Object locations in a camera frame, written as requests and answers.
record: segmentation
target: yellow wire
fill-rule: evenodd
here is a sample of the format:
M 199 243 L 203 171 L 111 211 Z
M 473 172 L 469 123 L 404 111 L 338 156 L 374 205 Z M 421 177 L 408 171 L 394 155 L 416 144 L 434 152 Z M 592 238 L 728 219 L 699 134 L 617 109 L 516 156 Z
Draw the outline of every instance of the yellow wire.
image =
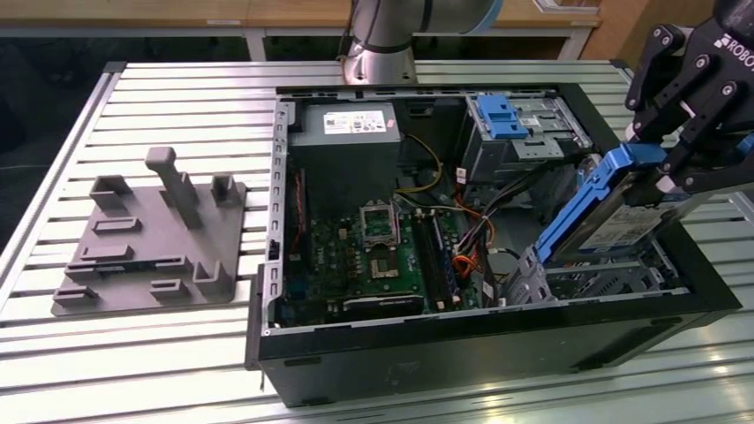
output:
M 420 193 L 420 192 L 424 192 L 425 190 L 429 190 L 430 188 L 433 188 L 434 186 L 438 185 L 440 180 L 444 178 L 444 163 L 440 161 L 440 157 L 438 157 L 438 155 L 436 155 L 436 152 L 433 151 L 433 149 L 430 148 L 428 143 L 425 141 L 422 141 L 417 135 L 406 134 L 406 136 L 413 138 L 417 141 L 417 143 L 420 143 L 422 145 L 425 150 L 433 155 L 433 158 L 436 159 L 436 164 L 438 165 L 438 174 L 436 176 L 436 180 L 432 183 L 429 183 L 428 185 L 425 185 L 422 187 L 412 187 L 412 188 L 397 189 L 397 193 Z

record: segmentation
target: slotted aluminum table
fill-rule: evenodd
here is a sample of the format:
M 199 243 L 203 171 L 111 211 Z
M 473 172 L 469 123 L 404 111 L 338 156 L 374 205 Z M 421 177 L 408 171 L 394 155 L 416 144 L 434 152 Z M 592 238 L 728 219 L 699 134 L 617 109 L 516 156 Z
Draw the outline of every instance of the slotted aluminum table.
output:
M 420 62 L 420 80 L 581 84 L 618 134 L 629 74 L 608 62 Z M 716 197 L 687 220 L 744 304 L 618 368 L 289 410 L 242 367 L 250 277 L 263 260 L 275 87 L 342 84 L 334 63 L 130 64 L 103 74 L 0 258 L 0 422 L 732 422 L 754 418 L 754 209 Z M 158 184 L 161 145 L 197 183 L 250 188 L 237 299 L 223 307 L 55 318 L 51 293 L 101 174 Z

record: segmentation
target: motherboard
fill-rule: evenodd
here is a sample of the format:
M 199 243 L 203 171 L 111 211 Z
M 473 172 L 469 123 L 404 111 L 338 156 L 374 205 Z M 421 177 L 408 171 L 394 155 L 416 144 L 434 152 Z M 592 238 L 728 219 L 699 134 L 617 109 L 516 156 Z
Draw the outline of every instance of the motherboard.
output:
M 458 281 L 452 265 L 458 243 L 453 213 L 398 213 L 393 203 L 370 202 L 358 214 L 313 220 L 308 239 L 308 254 L 289 257 L 282 311 L 289 325 L 478 307 L 477 290 Z

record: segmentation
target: power supply label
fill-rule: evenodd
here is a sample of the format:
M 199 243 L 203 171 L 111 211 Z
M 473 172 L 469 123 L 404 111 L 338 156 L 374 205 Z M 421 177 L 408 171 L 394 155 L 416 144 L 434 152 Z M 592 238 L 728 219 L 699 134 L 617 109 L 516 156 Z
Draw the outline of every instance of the power supply label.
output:
M 388 132 L 382 110 L 329 112 L 325 120 L 328 135 Z

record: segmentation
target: sticker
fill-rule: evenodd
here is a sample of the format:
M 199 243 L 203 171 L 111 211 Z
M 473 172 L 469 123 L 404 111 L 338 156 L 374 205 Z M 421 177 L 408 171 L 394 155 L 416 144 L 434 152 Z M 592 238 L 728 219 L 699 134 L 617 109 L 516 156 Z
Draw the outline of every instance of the sticker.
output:
M 485 292 L 489 298 L 492 299 L 496 298 L 496 290 L 493 289 L 493 286 L 488 281 L 482 282 L 482 291 Z
M 661 203 L 656 208 L 624 205 L 581 245 L 580 250 L 608 252 L 614 247 L 634 245 L 662 222 L 662 216 L 684 201 Z
M 518 120 L 524 126 L 540 126 L 540 120 L 536 117 L 522 117 Z
M 325 115 L 326 134 L 388 133 L 382 110 L 329 112 Z
M 468 183 L 468 170 L 466 170 L 466 168 L 457 168 L 457 182 L 460 184 Z
M 241 25 L 241 20 L 223 20 L 223 19 L 215 19 L 215 20 L 209 20 L 207 21 L 209 25 Z

